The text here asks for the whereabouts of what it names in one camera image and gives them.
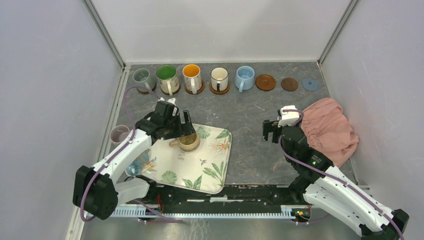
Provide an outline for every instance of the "gray countertop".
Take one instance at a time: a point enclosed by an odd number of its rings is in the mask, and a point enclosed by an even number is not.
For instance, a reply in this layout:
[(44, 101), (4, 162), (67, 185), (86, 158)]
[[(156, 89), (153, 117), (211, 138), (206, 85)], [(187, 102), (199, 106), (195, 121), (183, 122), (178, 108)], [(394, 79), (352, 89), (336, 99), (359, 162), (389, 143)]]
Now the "gray countertop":
[[(263, 120), (276, 120), (277, 110), (283, 106), (295, 105), (303, 110), (310, 104), (329, 96), (320, 69), (316, 62), (266, 62), (266, 63), (200, 63), (201, 77), (205, 82), (203, 92), (197, 95), (188, 94), (184, 90), (183, 67), (186, 64), (173, 64), (181, 83), (181, 89), (173, 97), (176, 105), (182, 110), (189, 110), (191, 120), (195, 124), (228, 129), (233, 136), (226, 184), (279, 184), (289, 185), (297, 172), (284, 159), (278, 144), (262, 141)], [(250, 66), (255, 71), (255, 77), (260, 74), (270, 74), (276, 80), (276, 87), (271, 91), (261, 91), (256, 86), (250, 90), (238, 92), (234, 85), (237, 68)], [(156, 69), (161, 64), (133, 65), (126, 87), (135, 86), (133, 73), (140, 68), (146, 68), (150, 75), (156, 77)], [(230, 89), (226, 94), (216, 95), (209, 89), (211, 71), (215, 67), (228, 70)], [(294, 78), (299, 87), (295, 91), (286, 91), (281, 87), (281, 80)], [(312, 78), (318, 81), (317, 91), (307, 91), (302, 86), (302, 80)], [(159, 84), (155, 90), (159, 96), (164, 95)], [(152, 112), (157, 98), (152, 95), (139, 94), (135, 89), (127, 96), (129, 110), (134, 119), (139, 120)], [(121, 106), (117, 125), (131, 126), (131, 121)], [(341, 171), (352, 181), (354, 175), (352, 166), (346, 162)]]

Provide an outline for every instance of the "dark brown coaster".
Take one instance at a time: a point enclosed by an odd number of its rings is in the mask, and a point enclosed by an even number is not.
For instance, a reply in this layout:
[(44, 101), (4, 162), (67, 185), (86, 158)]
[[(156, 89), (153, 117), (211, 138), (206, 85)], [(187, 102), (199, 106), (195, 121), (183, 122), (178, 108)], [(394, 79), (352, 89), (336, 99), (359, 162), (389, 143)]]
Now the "dark brown coaster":
[(218, 94), (218, 95), (226, 94), (226, 93), (228, 92), (228, 90), (230, 90), (230, 83), (228, 83), (228, 86), (226, 87), (226, 89), (224, 89), (224, 90), (222, 90), (222, 91), (217, 91), (217, 90), (215, 90), (215, 89), (212, 87), (212, 84), (209, 84), (209, 88), (210, 88), (210, 91), (211, 91), (212, 93), (214, 93), (214, 94)]
[[(152, 92), (153, 92), (153, 91), (155, 91), (156, 86), (157, 86), (157, 84), (155, 83), (155, 84), (154, 84), (153, 89), (151, 90)], [(139, 94), (144, 94), (144, 95), (146, 95), (146, 94), (149, 94), (149, 93), (150, 93), (150, 92), (148, 92), (148, 91), (141, 91), (141, 90), (139, 90), (138, 88), (137, 88), (137, 92), (138, 92)]]
[(269, 74), (261, 74), (257, 76), (255, 84), (262, 91), (271, 91), (276, 87), (276, 79)]
[[(193, 94), (193, 92), (192, 92), (192, 91), (190, 91), (190, 90), (188, 90), (188, 89), (187, 89), (187, 87), (186, 87), (186, 85), (185, 85), (185, 84), (184, 84), (184, 88), (185, 88), (185, 91), (186, 91), (187, 93), (189, 93), (189, 94)], [(205, 89), (205, 82), (202, 80), (202, 81), (201, 81), (201, 87), (200, 87), (200, 89), (199, 89), (199, 90), (197, 90), (197, 93), (196, 93), (196, 94), (201, 93), (201, 92), (203, 91), (203, 89)]]
[[(177, 89), (175, 92), (173, 92), (173, 93), (172, 93), (172, 95), (175, 95), (176, 93), (178, 93), (178, 92), (180, 91), (180, 89), (181, 89), (181, 84), (179, 85), (178, 89)], [(165, 95), (168, 95), (168, 96), (169, 96), (169, 93), (164, 92), (164, 91), (162, 90), (162, 88), (161, 88), (160, 90), (162, 91), (162, 93), (163, 93), (163, 94), (165, 94)]]
[(281, 87), (290, 92), (298, 89), (298, 86), (298, 81), (291, 77), (286, 77), (281, 81)]

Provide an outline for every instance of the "clear blue cup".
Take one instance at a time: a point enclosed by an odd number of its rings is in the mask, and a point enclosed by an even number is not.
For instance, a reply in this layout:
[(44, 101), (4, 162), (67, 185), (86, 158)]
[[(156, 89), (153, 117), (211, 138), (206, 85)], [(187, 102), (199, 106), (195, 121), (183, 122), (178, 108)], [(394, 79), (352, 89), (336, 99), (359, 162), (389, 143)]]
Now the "clear blue cup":
[(235, 74), (235, 86), (241, 93), (243, 90), (249, 90), (255, 84), (255, 70), (250, 66), (241, 66)]

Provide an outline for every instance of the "white tray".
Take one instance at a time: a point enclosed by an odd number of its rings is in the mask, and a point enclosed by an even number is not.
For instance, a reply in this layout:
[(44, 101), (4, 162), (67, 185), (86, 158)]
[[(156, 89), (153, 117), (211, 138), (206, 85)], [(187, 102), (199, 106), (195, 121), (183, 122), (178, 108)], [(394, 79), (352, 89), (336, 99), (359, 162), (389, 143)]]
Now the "white tray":
[(202, 193), (217, 194), (224, 186), (233, 136), (223, 128), (193, 124), (200, 136), (197, 150), (186, 152), (158, 140), (125, 170), (158, 183)]

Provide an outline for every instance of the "cloth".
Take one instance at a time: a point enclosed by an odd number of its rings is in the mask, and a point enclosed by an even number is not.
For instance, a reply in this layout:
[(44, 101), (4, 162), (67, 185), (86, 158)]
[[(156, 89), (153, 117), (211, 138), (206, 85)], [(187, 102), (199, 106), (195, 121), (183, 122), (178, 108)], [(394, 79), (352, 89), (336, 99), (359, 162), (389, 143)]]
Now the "cloth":
[(359, 137), (343, 115), (342, 106), (327, 97), (308, 106), (303, 114), (300, 128), (309, 146), (340, 168), (355, 152), (359, 142)]

